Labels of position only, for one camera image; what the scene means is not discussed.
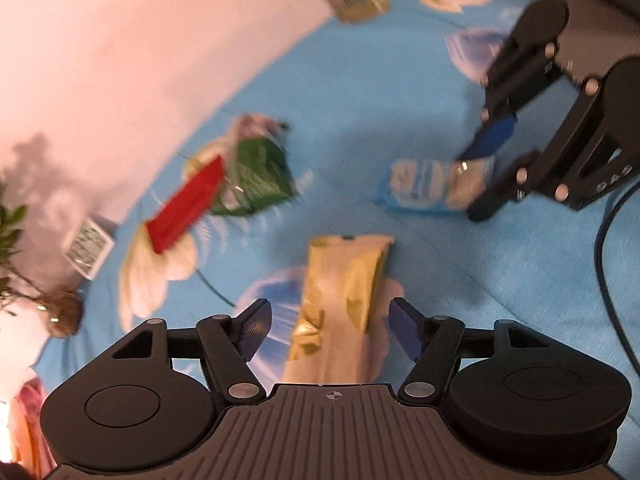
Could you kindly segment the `green red clear snack bag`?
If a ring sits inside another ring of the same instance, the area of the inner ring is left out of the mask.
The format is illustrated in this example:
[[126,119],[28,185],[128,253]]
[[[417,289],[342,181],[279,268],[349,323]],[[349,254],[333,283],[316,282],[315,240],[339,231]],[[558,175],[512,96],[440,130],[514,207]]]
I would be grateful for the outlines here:
[[166,252],[203,214],[244,217],[297,194],[285,149],[290,126],[264,114],[243,114],[218,139],[211,158],[191,173],[145,222],[151,247]]

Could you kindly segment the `white digital clock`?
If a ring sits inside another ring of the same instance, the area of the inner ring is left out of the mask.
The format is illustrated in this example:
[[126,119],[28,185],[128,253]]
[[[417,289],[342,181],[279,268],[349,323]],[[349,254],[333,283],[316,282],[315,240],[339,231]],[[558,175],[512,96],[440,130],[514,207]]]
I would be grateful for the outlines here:
[[114,245],[114,238],[86,217],[68,238],[62,255],[83,278],[92,281]]

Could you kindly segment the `potted plant in glass vase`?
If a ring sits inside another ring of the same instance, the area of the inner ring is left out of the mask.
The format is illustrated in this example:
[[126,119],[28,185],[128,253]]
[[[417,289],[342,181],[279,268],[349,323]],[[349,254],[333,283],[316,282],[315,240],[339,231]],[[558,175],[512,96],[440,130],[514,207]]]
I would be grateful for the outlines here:
[[24,241],[29,206],[7,202],[7,188],[1,180],[1,311],[9,313],[17,302],[26,302],[50,337],[73,336],[84,316],[80,279],[70,271],[48,269],[51,257],[37,262],[39,252],[30,252]]

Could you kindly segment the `cream green snack packet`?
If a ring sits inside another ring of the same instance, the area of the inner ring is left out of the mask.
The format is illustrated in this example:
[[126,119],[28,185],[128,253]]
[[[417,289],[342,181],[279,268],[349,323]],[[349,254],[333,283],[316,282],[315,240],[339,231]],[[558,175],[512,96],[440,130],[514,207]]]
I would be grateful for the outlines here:
[[393,237],[381,234],[327,235],[309,242],[284,382],[373,382],[388,348],[380,293],[393,244]]

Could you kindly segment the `folded orange pink cloths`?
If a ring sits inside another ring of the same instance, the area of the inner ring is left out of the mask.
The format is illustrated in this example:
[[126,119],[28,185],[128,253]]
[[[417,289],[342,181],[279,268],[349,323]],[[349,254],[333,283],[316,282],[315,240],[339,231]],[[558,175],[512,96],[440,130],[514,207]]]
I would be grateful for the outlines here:
[[56,467],[43,437],[40,413],[46,393],[39,377],[21,386],[9,403],[11,460],[20,464],[33,479],[44,479]]

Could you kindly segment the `blue white snack packet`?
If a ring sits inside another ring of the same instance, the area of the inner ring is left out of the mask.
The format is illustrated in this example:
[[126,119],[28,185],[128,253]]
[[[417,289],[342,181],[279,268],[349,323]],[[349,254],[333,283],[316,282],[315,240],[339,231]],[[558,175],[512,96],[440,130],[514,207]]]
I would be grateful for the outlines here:
[[487,190],[494,167],[492,156],[396,159],[384,170],[373,201],[389,210],[414,214],[456,214]]

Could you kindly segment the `blue floral tablecloth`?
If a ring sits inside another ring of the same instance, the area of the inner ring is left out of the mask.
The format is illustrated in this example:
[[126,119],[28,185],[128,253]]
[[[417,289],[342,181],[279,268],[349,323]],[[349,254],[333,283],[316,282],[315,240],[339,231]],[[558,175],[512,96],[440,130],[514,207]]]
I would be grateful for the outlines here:
[[[326,23],[258,75],[120,227],[86,291],[79,333],[49,344],[37,366],[54,478],[638,477],[638,176],[579,210],[532,193],[483,222],[466,209],[376,204],[394,160],[457,160],[473,141],[482,79],[534,0],[459,13],[390,1],[376,20]],[[577,97],[562,77],[522,107],[492,156],[491,180],[543,150]],[[250,216],[203,214],[157,254],[145,222],[243,114],[290,126],[297,194]],[[364,384],[284,382],[309,242],[367,234],[394,239],[380,371]],[[465,325],[458,369],[436,404],[398,398],[413,362],[390,330],[396,297]],[[247,365],[266,397],[221,404],[196,324],[234,318],[259,298],[271,304],[271,330]]]

